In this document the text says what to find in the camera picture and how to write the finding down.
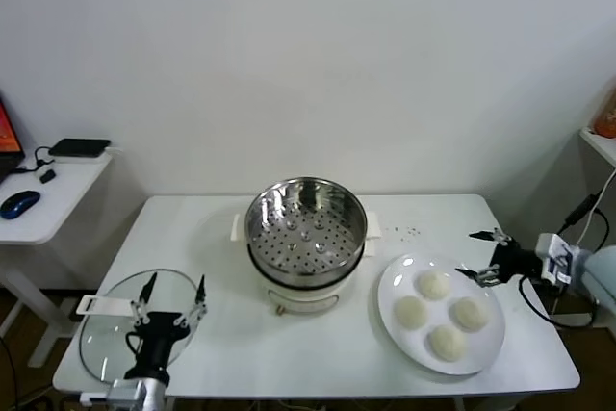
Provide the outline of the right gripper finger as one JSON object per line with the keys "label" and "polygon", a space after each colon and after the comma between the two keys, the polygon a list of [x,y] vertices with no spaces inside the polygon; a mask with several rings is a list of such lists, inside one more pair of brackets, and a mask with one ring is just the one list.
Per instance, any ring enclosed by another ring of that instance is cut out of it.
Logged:
{"label": "right gripper finger", "polygon": [[501,283],[499,265],[493,265],[482,270],[465,268],[456,268],[455,270],[474,281],[479,287],[493,287]]}
{"label": "right gripper finger", "polygon": [[508,245],[512,241],[512,238],[499,228],[474,232],[471,233],[469,237],[485,242],[495,242],[501,245]]}

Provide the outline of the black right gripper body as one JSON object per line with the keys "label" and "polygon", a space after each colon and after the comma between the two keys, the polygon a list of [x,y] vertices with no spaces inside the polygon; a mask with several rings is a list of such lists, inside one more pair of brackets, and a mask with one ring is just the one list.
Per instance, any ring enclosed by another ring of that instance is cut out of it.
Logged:
{"label": "black right gripper body", "polygon": [[495,247],[491,265],[497,266],[497,280],[508,282],[513,276],[540,278],[543,261],[533,250],[521,248],[518,244],[498,244]]}

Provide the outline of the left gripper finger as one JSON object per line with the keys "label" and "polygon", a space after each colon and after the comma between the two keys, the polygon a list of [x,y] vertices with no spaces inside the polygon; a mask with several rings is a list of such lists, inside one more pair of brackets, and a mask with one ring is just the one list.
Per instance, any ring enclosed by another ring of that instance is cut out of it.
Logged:
{"label": "left gripper finger", "polygon": [[199,280],[192,308],[178,317],[173,322],[173,325],[179,326],[183,329],[196,329],[206,313],[207,304],[205,275],[202,275]]}
{"label": "left gripper finger", "polygon": [[142,286],[139,297],[130,302],[134,327],[140,327],[150,323],[147,306],[151,298],[157,276],[158,272],[154,271],[149,280]]}

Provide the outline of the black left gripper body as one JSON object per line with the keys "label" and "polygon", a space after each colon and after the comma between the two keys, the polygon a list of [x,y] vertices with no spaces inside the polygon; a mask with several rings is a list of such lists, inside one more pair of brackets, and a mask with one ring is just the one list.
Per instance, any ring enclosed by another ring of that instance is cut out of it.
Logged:
{"label": "black left gripper body", "polygon": [[124,379],[152,378],[169,380],[167,366],[176,342],[189,337],[189,329],[174,326],[181,316],[177,312],[150,312],[150,323],[134,328],[125,335],[125,343],[134,354],[135,364]]}

